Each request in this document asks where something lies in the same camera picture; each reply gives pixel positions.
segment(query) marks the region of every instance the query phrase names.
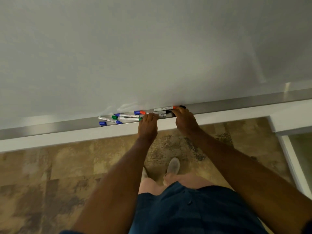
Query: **marker cap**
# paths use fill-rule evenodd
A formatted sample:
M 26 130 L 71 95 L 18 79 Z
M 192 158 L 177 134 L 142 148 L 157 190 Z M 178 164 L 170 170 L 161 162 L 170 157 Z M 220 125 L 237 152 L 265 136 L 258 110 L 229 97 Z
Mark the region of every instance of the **marker cap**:
M 99 121 L 99 125 L 100 126 L 107 126 L 107 123 L 106 123 L 106 121 Z

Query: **person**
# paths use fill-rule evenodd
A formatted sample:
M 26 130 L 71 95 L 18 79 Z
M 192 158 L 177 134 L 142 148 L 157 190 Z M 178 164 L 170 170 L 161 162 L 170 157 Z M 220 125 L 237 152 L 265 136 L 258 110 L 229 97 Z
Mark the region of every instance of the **person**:
M 235 190 L 193 173 L 178 175 L 174 158 L 164 186 L 143 169 L 158 116 L 138 125 L 133 147 L 106 173 L 65 233 L 312 233 L 312 201 L 283 178 L 206 134 L 187 109 L 172 110 L 178 130 L 211 159 Z

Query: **shoe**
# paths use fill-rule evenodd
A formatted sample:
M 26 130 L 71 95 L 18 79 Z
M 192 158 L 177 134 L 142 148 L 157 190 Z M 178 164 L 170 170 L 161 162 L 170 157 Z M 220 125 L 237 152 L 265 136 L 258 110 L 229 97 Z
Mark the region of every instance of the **shoe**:
M 143 167 L 141 181 L 142 181 L 144 178 L 146 178 L 146 177 L 148 177 L 148 175 L 147 175 L 147 172 L 146 172 L 145 167 Z
M 171 159 L 168 165 L 167 173 L 177 174 L 179 172 L 179 169 L 180 169 L 180 161 L 177 157 L 174 157 L 173 159 Z

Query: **dark sleeve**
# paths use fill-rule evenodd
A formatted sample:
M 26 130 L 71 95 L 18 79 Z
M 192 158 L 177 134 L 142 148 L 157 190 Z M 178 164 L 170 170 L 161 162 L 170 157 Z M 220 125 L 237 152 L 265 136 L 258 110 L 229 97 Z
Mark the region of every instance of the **dark sleeve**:
M 312 234 L 312 220 L 302 229 L 302 234 Z
M 83 233 L 70 231 L 70 230 L 64 230 L 64 231 L 61 231 L 60 234 L 83 234 Z

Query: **forearm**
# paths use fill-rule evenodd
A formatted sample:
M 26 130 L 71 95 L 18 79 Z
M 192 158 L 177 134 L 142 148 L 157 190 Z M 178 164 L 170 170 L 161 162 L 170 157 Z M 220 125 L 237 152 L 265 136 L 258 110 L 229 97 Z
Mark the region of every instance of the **forearm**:
M 150 142 L 138 139 L 102 177 L 73 230 L 85 234 L 127 233 L 135 212 L 144 160 L 150 145 Z
M 276 233 L 299 233 L 312 219 L 312 201 L 277 174 L 202 130 L 190 139 Z

